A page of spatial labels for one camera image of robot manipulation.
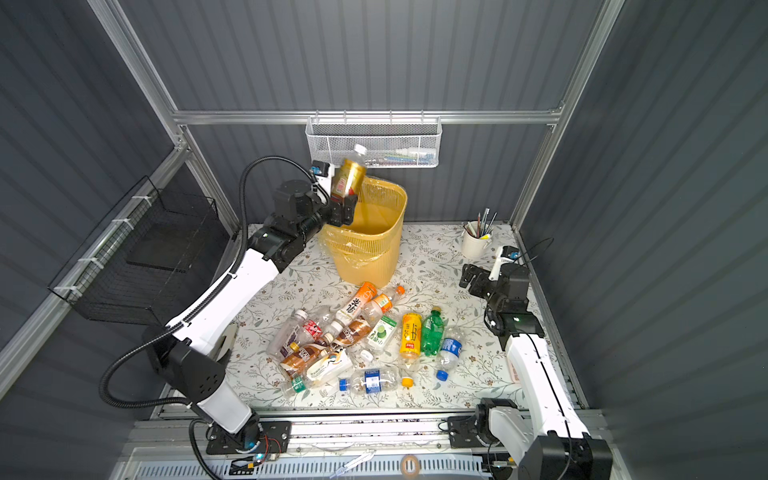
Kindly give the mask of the amber tea bottle white cap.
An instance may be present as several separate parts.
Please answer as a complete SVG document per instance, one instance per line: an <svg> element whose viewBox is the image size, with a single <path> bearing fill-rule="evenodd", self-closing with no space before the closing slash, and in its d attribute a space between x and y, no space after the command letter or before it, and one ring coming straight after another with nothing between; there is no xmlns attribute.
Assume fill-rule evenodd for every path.
<svg viewBox="0 0 768 480"><path fill-rule="evenodd" d="M341 167L335 172L331 181L331 197L342 202L350 195L358 195L367 173L365 157L368 149L356 143L353 146L354 154L345 158Z"/></svg>

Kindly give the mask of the green plastic bottle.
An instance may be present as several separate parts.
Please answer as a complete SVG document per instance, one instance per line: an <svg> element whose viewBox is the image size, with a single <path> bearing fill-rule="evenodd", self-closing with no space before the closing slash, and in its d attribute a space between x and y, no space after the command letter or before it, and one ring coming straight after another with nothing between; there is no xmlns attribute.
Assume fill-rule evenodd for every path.
<svg viewBox="0 0 768 480"><path fill-rule="evenodd" d="M433 306L430 314L424 319L421 330L421 352L428 357L435 356L442 344L445 323L442 309Z"/></svg>

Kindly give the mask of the clear bottle blue label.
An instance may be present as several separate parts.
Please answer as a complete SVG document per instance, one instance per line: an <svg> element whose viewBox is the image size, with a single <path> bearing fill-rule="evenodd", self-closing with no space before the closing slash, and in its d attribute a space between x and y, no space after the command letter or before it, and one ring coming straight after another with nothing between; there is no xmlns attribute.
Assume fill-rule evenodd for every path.
<svg viewBox="0 0 768 480"><path fill-rule="evenodd" d="M437 355L436 378L439 381L447 381L449 375L457 367L463 346L463 330L456 326L449 327L444 333Z"/></svg>

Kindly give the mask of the yellow label orange juice bottle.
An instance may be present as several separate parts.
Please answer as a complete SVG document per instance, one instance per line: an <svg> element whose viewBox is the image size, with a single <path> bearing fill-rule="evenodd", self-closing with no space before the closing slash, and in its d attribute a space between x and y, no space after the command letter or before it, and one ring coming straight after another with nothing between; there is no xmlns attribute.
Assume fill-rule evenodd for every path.
<svg viewBox="0 0 768 480"><path fill-rule="evenodd" d="M412 388L415 384L421 355L421 331L421 315L411 312L403 316L399 354L401 385L405 388Z"/></svg>

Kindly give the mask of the clear bottle red label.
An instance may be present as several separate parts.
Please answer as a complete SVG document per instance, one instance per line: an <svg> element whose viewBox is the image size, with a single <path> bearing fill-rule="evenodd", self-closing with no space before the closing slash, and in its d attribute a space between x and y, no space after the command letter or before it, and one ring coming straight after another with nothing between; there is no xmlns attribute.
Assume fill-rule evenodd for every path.
<svg viewBox="0 0 768 480"><path fill-rule="evenodd" d="M267 354L282 361L301 346L318 339L321 334L320 324L306 310L297 309L282 323L267 347Z"/></svg>

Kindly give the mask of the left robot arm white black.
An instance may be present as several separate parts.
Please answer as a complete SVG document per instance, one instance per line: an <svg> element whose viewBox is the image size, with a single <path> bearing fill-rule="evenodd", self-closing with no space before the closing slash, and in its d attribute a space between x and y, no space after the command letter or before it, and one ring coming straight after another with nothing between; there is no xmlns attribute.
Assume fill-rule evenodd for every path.
<svg viewBox="0 0 768 480"><path fill-rule="evenodd" d="M250 234L244 198L247 181L250 173L268 160L252 161L240 177L240 245L231 266L154 337L107 368L99 383L99 395L106 404L122 409L182 404L229 434L239 434L256 424L256 413L234 392L225 379L224 365L210 354L248 301L282 273L324 226L353 223L367 173L364 166L347 160L339 169L327 165L326 175L319 178L315 173L321 162L305 168L287 159L286 164L299 169L303 177L286 181L274 191L274 212ZM109 384L113 375L142 351L149 352L156 372L179 391L179 396L138 401L112 395Z"/></svg>

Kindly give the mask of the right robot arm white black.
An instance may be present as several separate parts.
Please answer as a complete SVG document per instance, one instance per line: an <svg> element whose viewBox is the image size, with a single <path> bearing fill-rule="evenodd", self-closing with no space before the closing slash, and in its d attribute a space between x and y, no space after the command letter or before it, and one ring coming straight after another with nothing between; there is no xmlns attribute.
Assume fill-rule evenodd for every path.
<svg viewBox="0 0 768 480"><path fill-rule="evenodd" d="M516 263L462 269L459 285L485 301L486 326L517 373L527 405L484 398L473 416L450 419L451 442L503 446L512 479L607 479L611 449L592 436L557 379L543 327L524 298L527 273Z"/></svg>

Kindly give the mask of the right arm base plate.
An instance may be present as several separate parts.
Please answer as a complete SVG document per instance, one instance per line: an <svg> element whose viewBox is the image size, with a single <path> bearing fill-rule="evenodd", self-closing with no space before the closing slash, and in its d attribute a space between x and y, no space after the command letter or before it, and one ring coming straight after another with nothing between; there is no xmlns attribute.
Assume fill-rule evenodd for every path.
<svg viewBox="0 0 768 480"><path fill-rule="evenodd" d="M447 419L447 432L453 449L487 447L488 442L479 433L477 416L456 415Z"/></svg>

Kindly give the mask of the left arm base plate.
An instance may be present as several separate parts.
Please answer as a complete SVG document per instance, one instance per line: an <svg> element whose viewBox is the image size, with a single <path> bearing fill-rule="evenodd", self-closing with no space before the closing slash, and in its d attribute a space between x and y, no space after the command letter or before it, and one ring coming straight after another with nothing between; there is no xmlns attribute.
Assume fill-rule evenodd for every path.
<svg viewBox="0 0 768 480"><path fill-rule="evenodd" d="M213 424L206 433L208 455L281 454L287 450L292 431L289 421L251 420L238 433Z"/></svg>

